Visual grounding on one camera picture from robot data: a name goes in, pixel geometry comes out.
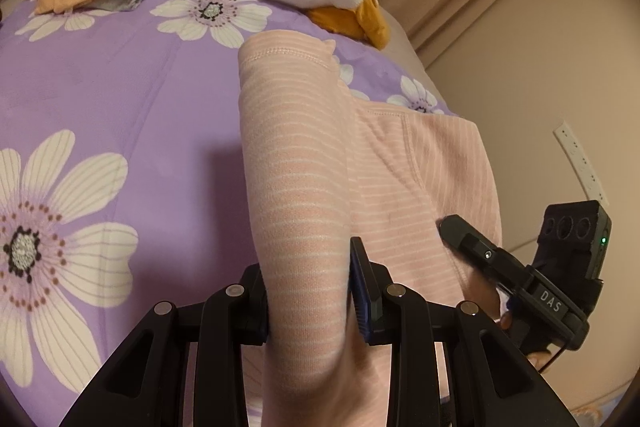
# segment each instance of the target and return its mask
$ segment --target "silver bolt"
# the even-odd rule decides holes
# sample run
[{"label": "silver bolt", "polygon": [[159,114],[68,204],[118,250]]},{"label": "silver bolt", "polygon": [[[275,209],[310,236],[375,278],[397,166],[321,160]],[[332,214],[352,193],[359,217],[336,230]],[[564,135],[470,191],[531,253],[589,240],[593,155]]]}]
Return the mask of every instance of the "silver bolt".
[{"label": "silver bolt", "polygon": [[171,302],[162,301],[158,302],[158,304],[154,306],[154,311],[156,312],[156,315],[166,315],[173,308],[174,307],[172,306]]},{"label": "silver bolt", "polygon": [[386,292],[392,297],[402,297],[406,293],[406,288],[401,284],[390,284],[386,287]]},{"label": "silver bolt", "polygon": [[462,304],[460,304],[460,309],[467,315],[476,315],[480,311],[478,305],[475,302],[471,301],[464,301]]},{"label": "silver bolt", "polygon": [[229,297],[239,297],[244,293],[244,286],[241,284],[232,284],[226,288],[226,294]]}]

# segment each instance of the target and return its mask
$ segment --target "white flower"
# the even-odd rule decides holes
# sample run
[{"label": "white flower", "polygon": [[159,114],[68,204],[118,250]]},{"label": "white flower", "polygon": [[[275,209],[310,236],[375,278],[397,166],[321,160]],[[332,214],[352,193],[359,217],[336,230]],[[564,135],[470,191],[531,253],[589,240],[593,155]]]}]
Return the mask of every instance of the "white flower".
[{"label": "white flower", "polygon": [[239,48],[244,42],[238,28],[261,32],[271,9],[259,4],[240,4],[255,0],[169,0],[151,10],[152,15],[174,18],[158,25],[164,33],[177,33],[183,41],[211,36],[227,48]]},{"label": "white flower", "polygon": [[424,89],[424,86],[417,80],[403,75],[402,78],[400,78],[400,89],[404,93],[404,96],[401,94],[393,94],[386,99],[387,103],[402,105],[402,107],[408,107],[409,109],[419,112],[444,114],[443,110],[434,109],[434,107],[438,105],[438,99]]},{"label": "white flower", "polygon": [[75,139],[69,130],[49,136],[22,175],[20,155],[0,150],[0,360],[17,385],[28,386],[31,330],[49,370],[80,393],[98,371],[100,356],[62,288],[96,307],[121,304],[131,291],[128,263],[138,235],[120,223],[62,233],[61,225],[103,209],[127,177],[126,159],[103,153],[74,166],[54,187]]},{"label": "white flower", "polygon": [[[335,55],[333,55],[333,58],[338,64],[340,64],[340,58],[336,57]],[[340,64],[340,78],[345,84],[347,84],[347,86],[351,85],[351,82],[353,82],[353,66],[351,66],[350,64]],[[362,91],[359,91],[357,89],[350,89],[350,91],[351,94],[356,98],[369,100],[369,97]]]},{"label": "white flower", "polygon": [[94,16],[104,17],[111,13],[112,12],[107,10],[89,10],[88,12],[70,12],[68,14],[63,13],[60,15],[46,13],[44,15],[34,16],[32,12],[31,15],[29,15],[31,20],[15,34],[23,35],[26,32],[35,30],[31,34],[31,37],[29,37],[29,42],[35,42],[43,39],[47,35],[51,35],[54,31],[62,28],[62,26],[64,26],[65,30],[68,32],[85,30],[94,25]]}]

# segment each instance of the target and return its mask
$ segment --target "electrical outlet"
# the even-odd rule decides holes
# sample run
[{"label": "electrical outlet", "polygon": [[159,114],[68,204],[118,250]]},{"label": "electrical outlet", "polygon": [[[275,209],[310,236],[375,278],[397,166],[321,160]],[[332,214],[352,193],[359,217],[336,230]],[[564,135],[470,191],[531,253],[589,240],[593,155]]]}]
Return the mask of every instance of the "electrical outlet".
[{"label": "electrical outlet", "polygon": [[600,180],[596,176],[591,162],[584,153],[580,142],[578,142],[578,139],[571,131],[571,128],[566,122],[562,122],[562,125],[554,131],[554,134],[558,139],[560,147],[562,147],[567,158],[569,158],[587,198],[590,200],[598,200],[601,204],[608,205],[609,201],[600,185]]}]

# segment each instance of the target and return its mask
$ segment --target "wall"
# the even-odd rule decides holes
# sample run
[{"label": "wall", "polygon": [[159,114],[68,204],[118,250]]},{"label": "wall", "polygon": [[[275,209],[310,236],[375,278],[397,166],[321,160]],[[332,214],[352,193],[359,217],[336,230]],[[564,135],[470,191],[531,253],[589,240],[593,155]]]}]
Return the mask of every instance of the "wall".
[{"label": "wall", "polygon": [[640,0],[498,0],[428,73],[480,128],[506,248],[548,204],[585,199],[552,131],[565,120],[580,140],[610,202],[605,286],[583,348],[546,377],[572,408],[624,384],[640,363]]}]

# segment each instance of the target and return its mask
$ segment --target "floral bedspread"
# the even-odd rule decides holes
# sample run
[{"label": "floral bedspread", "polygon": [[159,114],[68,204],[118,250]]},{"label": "floral bedspread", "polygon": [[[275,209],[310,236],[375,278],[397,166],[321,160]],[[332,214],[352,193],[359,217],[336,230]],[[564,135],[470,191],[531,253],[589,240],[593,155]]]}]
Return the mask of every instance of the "floral bedspread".
[{"label": "floral bedspread", "polygon": [[255,262],[238,116],[249,35],[333,38],[354,96],[449,114],[376,50],[274,3],[33,7],[0,27],[0,373],[38,427],[60,423],[156,302],[202,301]]}]

